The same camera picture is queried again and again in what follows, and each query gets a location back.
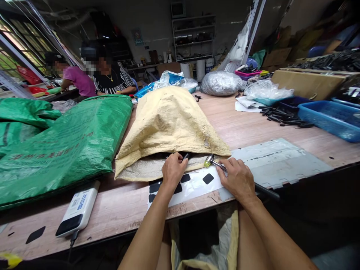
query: striped shirt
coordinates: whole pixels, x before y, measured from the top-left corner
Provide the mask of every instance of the striped shirt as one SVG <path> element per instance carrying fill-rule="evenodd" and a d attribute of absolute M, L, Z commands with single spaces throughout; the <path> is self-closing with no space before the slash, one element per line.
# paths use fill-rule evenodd
<path fill-rule="evenodd" d="M 95 74 L 93 76 L 96 92 L 116 94 L 130 86 L 135 86 L 130 75 L 122 67 L 114 64 L 111 66 L 111 75 Z"/>

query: white power bank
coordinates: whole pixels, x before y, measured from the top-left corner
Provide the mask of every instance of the white power bank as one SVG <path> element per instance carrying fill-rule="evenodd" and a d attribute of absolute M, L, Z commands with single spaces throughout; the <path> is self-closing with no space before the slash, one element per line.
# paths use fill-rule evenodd
<path fill-rule="evenodd" d="M 96 196 L 98 194 L 100 182 L 92 182 L 75 193 L 68 209 L 57 229 L 56 237 L 71 235 L 74 231 L 84 229 L 89 222 Z"/>

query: person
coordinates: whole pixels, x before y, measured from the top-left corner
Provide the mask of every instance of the person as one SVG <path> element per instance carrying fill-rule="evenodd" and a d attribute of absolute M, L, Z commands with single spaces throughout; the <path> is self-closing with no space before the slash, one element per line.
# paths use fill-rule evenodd
<path fill-rule="evenodd" d="M 333 40 L 329 43 L 324 51 L 324 55 L 332 54 L 334 51 L 343 51 L 348 49 L 360 48 L 360 21 L 357 12 L 359 11 L 359 0 L 352 0 L 348 3 L 350 11 L 349 17 L 350 26 L 343 29 Z"/>
<path fill-rule="evenodd" d="M 98 96 L 136 93 L 134 81 L 123 67 L 112 63 L 110 52 L 103 46 L 98 46 L 97 55 L 96 72 L 93 78 Z"/>
<path fill-rule="evenodd" d="M 91 78 L 86 75 L 78 66 L 69 66 L 66 59 L 53 52 L 45 54 L 46 66 L 54 70 L 57 74 L 63 74 L 61 91 L 68 91 L 70 85 L 75 85 L 79 90 L 80 97 L 74 99 L 75 102 L 83 101 L 86 98 L 96 96 L 95 85 Z"/>
<path fill-rule="evenodd" d="M 171 269 L 170 251 L 166 251 L 162 239 L 168 204 L 188 164 L 188 159 L 182 159 L 179 153 L 174 153 L 165 161 L 163 183 L 118 270 Z M 239 227 L 247 231 L 240 231 L 238 269 L 317 269 L 256 196 L 254 177 L 244 162 L 230 158 L 220 163 L 228 171 L 226 177 L 220 168 L 216 168 L 221 184 L 244 208 L 239 213 Z M 250 254 L 252 249 L 257 253 Z"/>

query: hand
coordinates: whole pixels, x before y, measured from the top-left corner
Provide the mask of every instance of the hand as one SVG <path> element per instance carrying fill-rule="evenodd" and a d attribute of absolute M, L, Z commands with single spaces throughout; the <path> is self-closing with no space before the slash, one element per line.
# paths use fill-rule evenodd
<path fill-rule="evenodd" d="M 183 160 L 179 153 L 171 154 L 162 167 L 163 182 L 162 185 L 167 186 L 174 193 L 181 177 L 185 172 L 189 159 Z"/>
<path fill-rule="evenodd" d="M 219 163 L 223 164 L 228 171 L 228 177 L 219 167 L 216 167 L 220 176 L 221 184 L 244 206 L 257 200 L 255 193 L 254 176 L 244 162 L 235 158 L 222 159 Z"/>

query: pink basket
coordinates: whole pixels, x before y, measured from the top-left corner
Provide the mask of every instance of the pink basket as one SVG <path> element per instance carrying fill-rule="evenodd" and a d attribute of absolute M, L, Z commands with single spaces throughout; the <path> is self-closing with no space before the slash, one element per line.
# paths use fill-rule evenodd
<path fill-rule="evenodd" d="M 262 70 L 260 71 L 256 71 L 254 73 L 244 73 L 244 72 L 240 72 L 240 71 L 235 71 L 235 74 L 241 77 L 253 77 L 255 75 L 259 75 L 262 72 Z"/>

